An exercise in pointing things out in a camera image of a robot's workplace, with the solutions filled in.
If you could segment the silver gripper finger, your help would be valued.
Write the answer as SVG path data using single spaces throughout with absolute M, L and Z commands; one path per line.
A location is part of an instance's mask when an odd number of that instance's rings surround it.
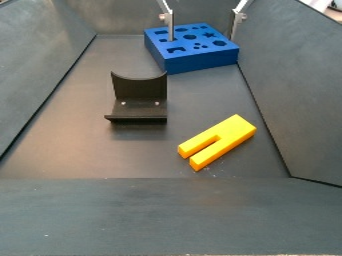
M 159 20 L 165 22 L 169 27 L 169 40 L 174 40 L 174 11 L 169 6 L 166 0 L 157 0 L 158 5 L 162 9 L 162 13 L 159 14 Z
M 238 25 L 247 19 L 246 10 L 254 0 L 241 0 L 237 7 L 231 10 L 231 29 L 230 29 L 230 40 L 234 40 Z

